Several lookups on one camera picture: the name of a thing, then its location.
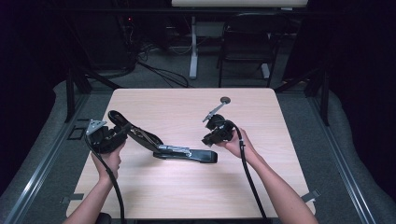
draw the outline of wooden tabletop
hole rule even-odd
[[[218,114],[244,128],[257,151],[299,195],[308,193],[273,90],[121,89],[114,91],[107,112],[119,111],[133,125],[156,134],[166,145],[213,150],[219,154],[218,163],[214,164],[166,161],[154,158],[151,151],[129,137],[120,154],[118,179],[126,218],[261,217],[241,160],[224,148],[207,147],[201,141],[209,133],[203,119],[220,105],[222,96],[230,97],[231,102]],[[249,170],[265,214],[277,217],[262,182],[252,168]],[[75,193],[83,193],[85,197],[97,179],[92,159],[88,157]],[[80,202],[70,203],[68,216]],[[315,213],[313,203],[307,204]],[[120,217],[114,190],[102,211]]]
[[[306,7],[307,0],[172,0],[173,7]]]

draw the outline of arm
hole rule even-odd
[[[318,223],[311,210],[294,189],[257,153],[245,130],[240,129],[240,131],[246,145],[245,156],[247,163],[251,165],[262,180],[282,223]],[[236,157],[241,158],[236,131],[233,131],[233,139],[231,141],[219,143],[218,146],[227,148]]]
[[[117,178],[119,176],[118,170],[120,168],[120,151],[125,145],[122,144],[116,150],[108,154],[101,154],[103,161],[107,164],[107,166],[113,172],[113,175]],[[102,210],[103,204],[107,198],[108,193],[113,188],[113,184],[111,183],[110,177],[106,171],[105,166],[93,155],[92,160],[96,166],[96,169],[99,173],[99,180],[96,185],[93,187],[91,192],[87,195],[87,197],[82,201],[82,203],[78,206],[78,208],[70,215],[66,223],[95,223],[96,219],[99,216],[100,211]]]

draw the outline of forearm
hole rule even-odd
[[[95,223],[113,185],[109,180],[99,180],[88,196],[64,223]]]
[[[318,223],[294,189],[255,152],[247,162],[257,172],[282,223]]]

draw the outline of gray carpet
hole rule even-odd
[[[199,51],[198,78],[189,80],[190,84],[195,88],[217,87],[217,48],[211,45],[210,40],[204,43]],[[279,62],[276,65],[272,84],[273,88],[282,84],[280,79],[291,43],[285,42],[284,48],[280,51]],[[190,53],[176,54],[171,50],[169,52],[152,50],[148,53],[148,59],[144,63],[180,73],[187,77],[190,71]],[[102,73],[104,76],[109,74],[110,72]],[[137,65],[131,74],[111,80],[125,88],[176,87],[174,84],[166,83],[161,77],[140,65]],[[76,125],[76,128],[86,127],[87,119],[101,119],[111,96],[111,90],[108,87],[96,80],[90,80],[90,82],[94,88],[92,94],[84,96],[76,92],[77,98],[85,102],[81,111],[77,114],[75,122],[71,124],[72,126]],[[361,218],[334,162],[329,140],[321,129],[320,120],[316,119],[315,113],[318,112],[310,103],[312,99],[305,98],[301,92],[303,86],[304,83],[293,88],[290,93],[280,93],[277,97],[308,187],[311,190],[317,189],[321,193],[321,196],[315,202],[316,216],[320,223],[361,223]],[[49,120],[37,138],[22,168],[9,185],[7,191],[1,196],[1,223],[4,223],[9,218],[8,215],[21,197],[23,189],[34,175],[36,167],[48,155],[58,134],[64,131],[63,121],[66,114],[64,83],[61,83],[54,90],[57,93],[57,101]],[[394,220],[396,220],[395,203],[375,184],[357,157],[351,142],[347,119],[338,99],[333,94],[331,94],[329,107],[332,133],[343,150],[353,175],[361,186],[362,193],[373,212],[376,223],[394,223]],[[60,201],[63,197],[68,197],[74,192],[74,187],[78,182],[78,177],[89,151],[83,140],[64,139],[59,149],[59,153],[54,156],[50,171],[45,174],[44,182],[39,186],[38,193],[34,195],[31,203],[26,205],[26,212],[21,214],[21,223],[60,223],[65,219],[67,203],[60,203]],[[167,220],[156,222],[253,223],[255,221]]]

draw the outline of hand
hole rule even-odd
[[[122,143],[119,147],[117,147],[114,151],[106,154],[100,154],[103,161],[107,164],[107,166],[110,168],[110,170],[113,172],[113,175],[116,177],[116,179],[119,177],[119,168],[121,164],[121,158],[120,158],[120,151],[122,148],[125,146],[125,142]],[[96,158],[93,153],[91,153],[93,163],[96,166],[96,169],[98,170],[99,173],[99,181],[100,180],[109,180],[108,173],[106,171],[105,166],[99,161],[99,159]]]
[[[254,149],[253,145],[251,144],[250,140],[248,139],[247,132],[244,129],[242,129],[242,128],[239,128],[239,131],[241,132],[242,139],[244,140],[245,156],[248,159],[248,157],[256,155],[257,152]],[[240,150],[240,146],[239,146],[239,137],[238,137],[238,134],[237,134],[236,130],[233,130],[233,139],[231,139],[231,141],[220,142],[220,143],[218,143],[216,145],[219,146],[219,147],[225,147],[231,153],[233,153],[236,157],[241,158],[241,150]]]

